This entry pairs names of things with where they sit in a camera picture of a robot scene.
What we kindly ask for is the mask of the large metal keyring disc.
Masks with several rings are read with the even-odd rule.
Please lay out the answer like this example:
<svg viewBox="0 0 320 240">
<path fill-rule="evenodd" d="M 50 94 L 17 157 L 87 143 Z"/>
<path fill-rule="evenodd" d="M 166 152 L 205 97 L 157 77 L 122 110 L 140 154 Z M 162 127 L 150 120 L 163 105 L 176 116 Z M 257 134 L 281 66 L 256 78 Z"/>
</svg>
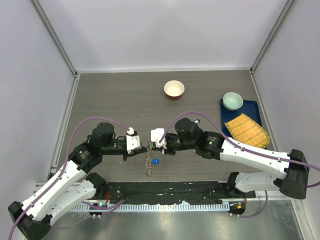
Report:
<svg viewBox="0 0 320 240">
<path fill-rule="evenodd" d="M 153 143 L 150 141 L 146 142 L 146 175 L 150 176 L 152 172 L 152 161 L 153 161 Z"/>
</svg>

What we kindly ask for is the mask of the blue tag key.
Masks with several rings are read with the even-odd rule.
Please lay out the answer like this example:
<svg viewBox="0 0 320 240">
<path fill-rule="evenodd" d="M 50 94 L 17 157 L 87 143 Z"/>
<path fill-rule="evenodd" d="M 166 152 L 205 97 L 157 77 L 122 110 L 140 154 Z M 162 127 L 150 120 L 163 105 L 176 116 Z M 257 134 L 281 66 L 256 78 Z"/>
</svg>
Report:
<svg viewBox="0 0 320 240">
<path fill-rule="evenodd" d="M 159 164 L 159 163 L 160 163 L 160 160 L 157 159 L 157 158 L 153 158 L 152 161 L 151 161 L 151 164 L 152 164 L 152 165 L 157 165 L 157 164 Z"/>
</svg>

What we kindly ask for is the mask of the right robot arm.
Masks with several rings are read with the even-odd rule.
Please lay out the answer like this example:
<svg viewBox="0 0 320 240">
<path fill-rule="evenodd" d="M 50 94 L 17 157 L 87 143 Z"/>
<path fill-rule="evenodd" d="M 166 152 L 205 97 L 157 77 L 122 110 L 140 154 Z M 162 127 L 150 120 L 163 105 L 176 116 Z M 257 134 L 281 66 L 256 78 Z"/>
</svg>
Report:
<svg viewBox="0 0 320 240">
<path fill-rule="evenodd" d="M 223 133 L 204 131 L 186 117 L 178 120 L 174 128 L 175 133 L 165 131 L 159 139 L 164 154 L 194 150 L 205 159 L 239 163 L 259 170 L 232 172 L 225 186 L 230 197 L 251 191 L 279 190 L 293 199 L 306 198 L 310 168 L 302 151 L 292 149 L 286 153 L 250 146 Z"/>
</svg>

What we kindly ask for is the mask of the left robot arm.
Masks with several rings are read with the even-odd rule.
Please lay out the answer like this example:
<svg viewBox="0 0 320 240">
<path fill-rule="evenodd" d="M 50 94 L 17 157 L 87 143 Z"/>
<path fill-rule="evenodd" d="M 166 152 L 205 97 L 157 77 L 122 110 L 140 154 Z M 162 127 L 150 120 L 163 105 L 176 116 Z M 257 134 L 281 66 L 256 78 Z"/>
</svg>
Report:
<svg viewBox="0 0 320 240">
<path fill-rule="evenodd" d="M 8 207 L 13 228 L 28 240 L 41 240 L 54 222 L 87 199 L 102 199 L 108 184 L 91 170 L 103 156 L 122 156 L 124 160 L 146 153 L 137 131 L 126 127 L 126 135 L 116 137 L 114 122 L 101 122 L 85 142 L 68 149 L 62 167 L 36 193 L 23 202 Z"/>
</svg>

